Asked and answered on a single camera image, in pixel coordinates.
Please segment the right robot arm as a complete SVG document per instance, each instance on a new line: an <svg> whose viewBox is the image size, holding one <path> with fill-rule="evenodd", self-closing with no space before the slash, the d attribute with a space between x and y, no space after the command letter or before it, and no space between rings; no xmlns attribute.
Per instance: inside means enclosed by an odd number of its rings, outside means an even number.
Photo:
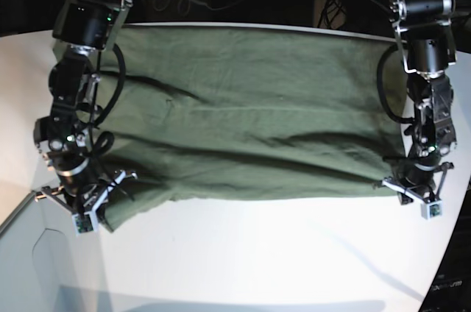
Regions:
<svg viewBox="0 0 471 312"><path fill-rule="evenodd" d="M35 122L33 139L47 167L58 177L57 188L36 194L55 201L82 226L98 218L111 191L126 178L125 171L110 175L99 158L113 145L114 137L96 129L110 114L124 88L126 65L116 45L133 0L65 0L52 36L65 51L49 74L52 95L50 113ZM118 62L118 82L110 101L100 107L96 98L100 83L99 57L111 50Z"/></svg>

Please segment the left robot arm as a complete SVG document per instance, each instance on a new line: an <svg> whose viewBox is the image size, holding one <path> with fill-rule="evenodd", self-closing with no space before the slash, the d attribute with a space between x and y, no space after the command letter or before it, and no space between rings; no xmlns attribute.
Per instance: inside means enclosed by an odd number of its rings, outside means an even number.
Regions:
<svg viewBox="0 0 471 312"><path fill-rule="evenodd" d="M411 148L402 157L388 157L392 175L378 183L395 191L401 205L419 201L422 214L442 214L440 194L447 173L454 168L443 158L457 144L451 109L454 92L446 70L456 63L453 16L470 9L470 0L370 0L392 24L395 43L380 57L376 83L387 116L406 126ZM407 73L406 91L413 102L412 117L398 116L390 108L383 86L386 61L398 53Z"/></svg>

